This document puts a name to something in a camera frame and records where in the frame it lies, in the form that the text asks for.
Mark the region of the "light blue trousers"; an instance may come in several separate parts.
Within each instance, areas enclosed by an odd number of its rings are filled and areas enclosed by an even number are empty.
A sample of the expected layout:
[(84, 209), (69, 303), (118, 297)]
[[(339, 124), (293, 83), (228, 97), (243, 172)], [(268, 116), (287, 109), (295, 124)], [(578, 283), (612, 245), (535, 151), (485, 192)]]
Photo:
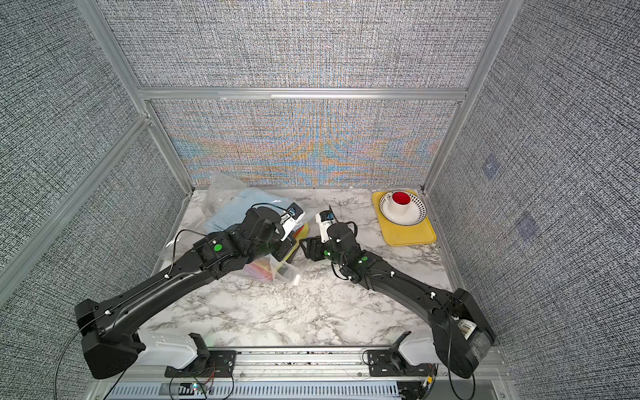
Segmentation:
[(207, 233), (223, 231), (226, 228), (241, 223), (251, 206), (258, 203), (274, 204), (277, 213), (282, 214), (281, 208), (289, 206), (293, 200), (275, 195), (259, 188), (244, 188), (230, 190), (207, 191), (203, 203), (205, 215), (203, 228)]

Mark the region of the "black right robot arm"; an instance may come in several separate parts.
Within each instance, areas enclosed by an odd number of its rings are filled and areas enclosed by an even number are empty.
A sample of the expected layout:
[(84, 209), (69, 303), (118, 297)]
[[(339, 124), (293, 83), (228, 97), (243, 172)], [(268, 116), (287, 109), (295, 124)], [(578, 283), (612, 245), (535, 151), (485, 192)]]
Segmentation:
[(460, 378), (471, 378), (494, 345), (496, 334), (471, 293), (435, 288), (400, 272), (381, 256), (362, 249), (347, 223), (333, 224), (326, 238), (305, 238), (301, 245), (306, 258), (326, 259), (338, 268), (341, 278), (416, 313), (430, 326), (439, 360)]

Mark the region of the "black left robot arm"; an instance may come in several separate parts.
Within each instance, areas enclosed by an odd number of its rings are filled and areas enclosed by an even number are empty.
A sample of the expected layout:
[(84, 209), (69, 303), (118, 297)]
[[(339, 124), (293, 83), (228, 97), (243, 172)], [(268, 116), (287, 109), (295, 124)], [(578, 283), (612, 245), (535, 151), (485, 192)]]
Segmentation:
[(201, 335), (158, 338), (141, 326), (183, 296), (254, 260), (281, 261), (295, 245), (294, 229), (305, 212), (296, 203), (251, 207), (241, 223), (206, 234), (178, 260), (109, 300), (86, 299), (74, 312), (84, 359), (96, 379), (111, 378), (134, 365), (165, 366), (177, 372), (205, 370), (210, 352)]

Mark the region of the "red folded garment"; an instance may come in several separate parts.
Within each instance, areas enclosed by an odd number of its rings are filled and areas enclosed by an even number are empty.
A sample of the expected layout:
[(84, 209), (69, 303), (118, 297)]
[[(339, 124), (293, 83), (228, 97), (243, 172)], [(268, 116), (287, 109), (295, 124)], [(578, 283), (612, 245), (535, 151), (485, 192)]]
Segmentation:
[(260, 283), (271, 283), (273, 281), (273, 272), (269, 261), (256, 260), (244, 266), (243, 272), (252, 280)]

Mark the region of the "yellow folded garment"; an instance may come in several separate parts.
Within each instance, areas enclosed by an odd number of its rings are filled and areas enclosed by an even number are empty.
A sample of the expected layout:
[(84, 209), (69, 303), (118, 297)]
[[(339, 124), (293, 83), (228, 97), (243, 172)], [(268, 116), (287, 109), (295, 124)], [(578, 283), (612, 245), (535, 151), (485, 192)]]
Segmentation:
[(307, 238), (308, 233), (309, 225), (305, 223), (305, 225), (295, 232), (295, 245), (293, 245), (283, 260), (278, 261), (274, 256), (271, 256), (270, 267), (274, 281), (295, 284), (299, 280), (300, 269), (294, 263), (294, 259), (300, 250), (300, 241)]

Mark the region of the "white cup red inside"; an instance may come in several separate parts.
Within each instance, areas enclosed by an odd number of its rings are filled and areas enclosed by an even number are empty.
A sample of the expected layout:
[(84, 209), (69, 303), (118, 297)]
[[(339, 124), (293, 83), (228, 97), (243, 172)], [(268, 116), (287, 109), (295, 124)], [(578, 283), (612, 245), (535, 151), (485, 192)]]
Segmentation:
[(384, 205), (381, 210), (387, 219), (394, 220), (403, 218), (408, 212), (412, 199), (405, 191), (388, 192), (383, 195)]

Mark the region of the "yellow plastic tray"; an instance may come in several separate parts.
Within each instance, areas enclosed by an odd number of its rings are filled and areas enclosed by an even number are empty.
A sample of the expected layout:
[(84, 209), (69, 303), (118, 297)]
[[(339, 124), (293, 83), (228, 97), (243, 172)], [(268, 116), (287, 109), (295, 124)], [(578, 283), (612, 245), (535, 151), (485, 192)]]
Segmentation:
[(371, 200), (386, 244), (399, 247), (436, 242), (426, 205), (415, 191), (375, 192)]

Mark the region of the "white patterned saucer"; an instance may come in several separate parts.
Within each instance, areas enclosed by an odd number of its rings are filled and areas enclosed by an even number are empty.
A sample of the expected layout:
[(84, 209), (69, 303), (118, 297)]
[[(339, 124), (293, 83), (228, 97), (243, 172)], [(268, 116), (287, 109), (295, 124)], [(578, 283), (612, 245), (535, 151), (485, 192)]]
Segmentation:
[(427, 217), (426, 206), (416, 194), (407, 191), (384, 193), (378, 201), (379, 210), (391, 223), (415, 226)]

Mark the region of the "aluminium front rail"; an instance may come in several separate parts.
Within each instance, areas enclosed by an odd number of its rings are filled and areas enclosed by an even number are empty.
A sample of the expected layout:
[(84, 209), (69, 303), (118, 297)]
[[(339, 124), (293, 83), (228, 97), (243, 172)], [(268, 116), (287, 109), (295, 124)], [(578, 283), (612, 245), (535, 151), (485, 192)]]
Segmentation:
[[(365, 379), (418, 379), (422, 377), (382, 377), (375, 378), (369, 374), (368, 367), (363, 361), (365, 350), (393, 350), (389, 346), (372, 347), (239, 347), (239, 348), (208, 348), (208, 354), (214, 350), (234, 350), (238, 352), (233, 375), (236, 380), (354, 380)], [(114, 356), (99, 356), (96, 369), (100, 379), (116, 378), (121, 373), (138, 375), (155, 374), (164, 377), (166, 367), (183, 369), (190, 365), (182, 362), (182, 357), (176, 351), (167, 350), (161, 345), (138, 356), (130, 365), (117, 362)], [(438, 364), (438, 379), (463, 381), (458, 375), (451, 373), (443, 365), (435, 353), (425, 358), (426, 363)]]

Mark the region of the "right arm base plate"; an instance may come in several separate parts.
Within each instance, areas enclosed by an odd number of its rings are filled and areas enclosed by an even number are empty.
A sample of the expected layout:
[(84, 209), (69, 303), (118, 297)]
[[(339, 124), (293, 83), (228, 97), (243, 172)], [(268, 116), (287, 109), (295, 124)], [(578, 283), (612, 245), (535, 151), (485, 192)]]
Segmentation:
[(422, 363), (413, 366), (401, 356), (399, 351), (395, 350), (365, 350), (363, 361), (368, 367), (369, 374), (375, 378), (438, 375), (437, 363)]

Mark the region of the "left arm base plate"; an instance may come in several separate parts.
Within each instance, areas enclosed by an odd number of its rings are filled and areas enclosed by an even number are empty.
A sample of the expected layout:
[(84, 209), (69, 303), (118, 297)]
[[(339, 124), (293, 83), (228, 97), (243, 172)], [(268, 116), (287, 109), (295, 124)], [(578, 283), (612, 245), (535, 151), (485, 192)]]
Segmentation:
[(166, 367), (165, 378), (231, 378), (238, 352), (234, 350), (210, 351), (206, 358), (198, 357), (183, 369)]

